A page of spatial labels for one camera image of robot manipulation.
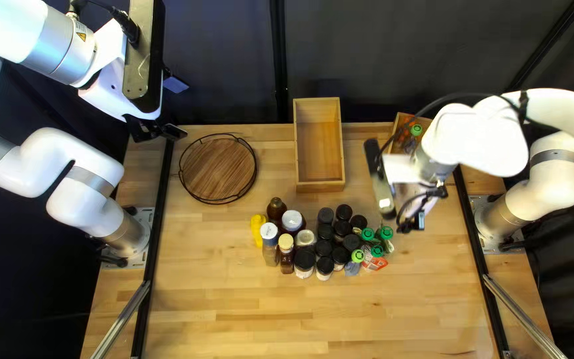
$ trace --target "yellow bottle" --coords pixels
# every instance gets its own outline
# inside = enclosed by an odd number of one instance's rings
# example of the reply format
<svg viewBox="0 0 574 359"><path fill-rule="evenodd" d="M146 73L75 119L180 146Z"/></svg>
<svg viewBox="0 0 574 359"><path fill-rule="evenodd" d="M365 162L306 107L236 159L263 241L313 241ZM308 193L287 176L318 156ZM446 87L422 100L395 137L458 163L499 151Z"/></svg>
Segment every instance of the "yellow bottle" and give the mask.
<svg viewBox="0 0 574 359"><path fill-rule="evenodd" d="M263 238L260 236L260 226L267 223L267 217L264 215L253 215L251 216L251 235L254 237L254 242L256 247L263 247Z"/></svg>

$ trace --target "rectangular wooden box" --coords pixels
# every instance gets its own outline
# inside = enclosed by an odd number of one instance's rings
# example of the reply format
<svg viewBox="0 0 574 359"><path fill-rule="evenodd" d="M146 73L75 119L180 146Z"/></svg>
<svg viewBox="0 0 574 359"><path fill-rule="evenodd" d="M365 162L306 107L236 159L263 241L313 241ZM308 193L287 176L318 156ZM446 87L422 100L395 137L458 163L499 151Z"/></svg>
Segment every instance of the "rectangular wooden box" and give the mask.
<svg viewBox="0 0 574 359"><path fill-rule="evenodd" d="M344 189L340 98L294 98L296 192Z"/></svg>

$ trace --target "black cap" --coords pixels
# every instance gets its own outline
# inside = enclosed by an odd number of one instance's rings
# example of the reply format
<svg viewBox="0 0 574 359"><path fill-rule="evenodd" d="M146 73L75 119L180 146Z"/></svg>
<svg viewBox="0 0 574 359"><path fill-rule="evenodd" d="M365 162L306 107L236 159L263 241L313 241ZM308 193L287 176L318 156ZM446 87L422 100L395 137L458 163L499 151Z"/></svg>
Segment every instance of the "black cap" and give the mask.
<svg viewBox="0 0 574 359"><path fill-rule="evenodd" d="M344 245L344 248L347 248L349 252L353 252L360 246L360 238L353 233L347 234L342 241L342 245Z"/></svg>
<svg viewBox="0 0 574 359"><path fill-rule="evenodd" d="M339 236L346 236L351 233L351 224L345 220L339 220L334 224L334 231Z"/></svg>
<svg viewBox="0 0 574 359"><path fill-rule="evenodd" d="M320 240L316 242L316 254L325 257L331 255L331 242L327 240Z"/></svg>
<svg viewBox="0 0 574 359"><path fill-rule="evenodd" d="M334 271L334 260L330 257L320 257L316 262L316 269L320 274L327 275Z"/></svg>
<svg viewBox="0 0 574 359"><path fill-rule="evenodd" d="M321 240L330 240L334 237L334 228L330 224L318 225L318 238Z"/></svg>
<svg viewBox="0 0 574 359"><path fill-rule="evenodd" d="M321 208L318 211L318 223L329 223L334 221L334 210L329 207Z"/></svg>
<svg viewBox="0 0 574 359"><path fill-rule="evenodd" d="M341 204L335 209L335 216L341 220L349 220L353 215L353 209L348 204Z"/></svg>
<svg viewBox="0 0 574 359"><path fill-rule="evenodd" d="M303 272L310 270L315 263L316 255L311 249L301 249L293 258L293 264Z"/></svg>
<svg viewBox="0 0 574 359"><path fill-rule="evenodd" d="M349 223L352 227L357 227L360 229L367 228L367 219L363 215L355 215L351 217Z"/></svg>
<svg viewBox="0 0 574 359"><path fill-rule="evenodd" d="M334 259L334 262L345 264L351 258L351 254L344 247L336 247L336 249L331 253L331 257Z"/></svg>

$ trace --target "black wire rim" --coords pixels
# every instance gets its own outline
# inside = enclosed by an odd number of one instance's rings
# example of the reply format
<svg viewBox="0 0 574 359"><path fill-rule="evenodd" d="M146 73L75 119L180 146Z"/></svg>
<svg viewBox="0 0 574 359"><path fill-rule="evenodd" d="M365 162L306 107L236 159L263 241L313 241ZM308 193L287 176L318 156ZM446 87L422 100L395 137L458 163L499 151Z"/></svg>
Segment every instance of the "black wire rim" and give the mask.
<svg viewBox="0 0 574 359"><path fill-rule="evenodd" d="M192 146L194 146L195 143L206 143L208 141L204 141L206 138L209 137L215 137L215 136L230 136L233 139L235 139L235 141L239 144L242 144L244 148L246 148L250 153L251 153L251 157L254 159L254 172L251 175L251 178L249 179L249 181L245 184L245 186L236 194L227 196L225 198L219 198L219 199L212 199L212 198L203 198L200 197L199 195L193 193L192 191L189 190L189 188L187 188L187 185L185 184L185 179L184 179L184 173L183 173L183 166L182 166L182 162L183 159L185 158L185 154L187 153L187 151L192 148ZM199 139L197 139L196 141L192 142L189 144L189 146L185 149L185 151L183 151L183 153L181 154L180 158L179 158L179 180L180 180L180 184L183 186L183 188L185 188L185 191L187 191L187 193L189 193L190 196L192 196L195 200L205 203L205 204L210 204L212 206L219 206L221 204L228 204L228 203L232 203L236 200L241 199L245 194L247 194L247 192L249 192L249 190L251 189L251 187L254 185L254 183L256 182L256 176L258 175L258 161L256 159L256 153L254 152L254 149L251 148L250 144L245 141L244 139L240 138L240 137L236 137L235 135L232 134L211 134L211 135L206 135L203 136Z"/></svg>

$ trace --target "round wooden tray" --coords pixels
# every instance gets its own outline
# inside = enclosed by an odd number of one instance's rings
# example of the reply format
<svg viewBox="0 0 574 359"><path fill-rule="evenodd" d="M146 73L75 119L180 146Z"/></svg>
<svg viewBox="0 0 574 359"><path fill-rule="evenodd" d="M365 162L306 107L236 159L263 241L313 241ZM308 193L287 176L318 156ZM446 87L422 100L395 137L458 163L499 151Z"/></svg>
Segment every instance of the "round wooden tray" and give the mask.
<svg viewBox="0 0 574 359"><path fill-rule="evenodd" d="M232 134L201 137L179 159L181 184L187 193L206 204L240 199L256 181L257 171L254 150Z"/></svg>

